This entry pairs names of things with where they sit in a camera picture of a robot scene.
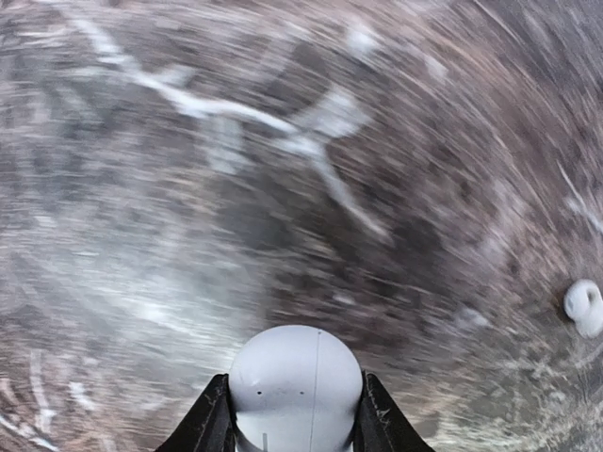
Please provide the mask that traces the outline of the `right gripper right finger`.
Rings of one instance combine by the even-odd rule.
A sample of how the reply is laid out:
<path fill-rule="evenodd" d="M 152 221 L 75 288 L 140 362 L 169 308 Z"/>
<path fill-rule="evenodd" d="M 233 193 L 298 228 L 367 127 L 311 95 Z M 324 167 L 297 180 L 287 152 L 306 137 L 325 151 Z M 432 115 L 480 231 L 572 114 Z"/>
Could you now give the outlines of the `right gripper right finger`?
<path fill-rule="evenodd" d="M 412 427 L 379 378 L 363 371 L 353 429 L 354 452 L 434 452 Z"/>

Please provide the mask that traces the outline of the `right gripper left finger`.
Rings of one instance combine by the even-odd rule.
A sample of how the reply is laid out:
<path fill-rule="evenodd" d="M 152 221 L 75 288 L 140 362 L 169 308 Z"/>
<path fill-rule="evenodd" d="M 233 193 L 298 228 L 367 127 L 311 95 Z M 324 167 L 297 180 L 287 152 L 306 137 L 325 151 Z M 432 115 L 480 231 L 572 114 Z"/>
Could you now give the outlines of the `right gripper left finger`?
<path fill-rule="evenodd" d="M 155 452 L 234 452 L 233 420 L 228 375 L 218 374 Z"/>

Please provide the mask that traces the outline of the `white charging case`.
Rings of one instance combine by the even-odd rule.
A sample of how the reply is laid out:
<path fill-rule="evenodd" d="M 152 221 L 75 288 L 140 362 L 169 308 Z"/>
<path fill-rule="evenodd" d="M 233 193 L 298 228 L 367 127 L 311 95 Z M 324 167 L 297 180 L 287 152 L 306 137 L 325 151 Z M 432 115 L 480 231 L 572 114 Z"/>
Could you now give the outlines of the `white charging case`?
<path fill-rule="evenodd" d="M 235 356 L 228 384 L 236 450 L 352 449 L 361 367 L 327 331 L 289 325 L 258 333 Z"/>

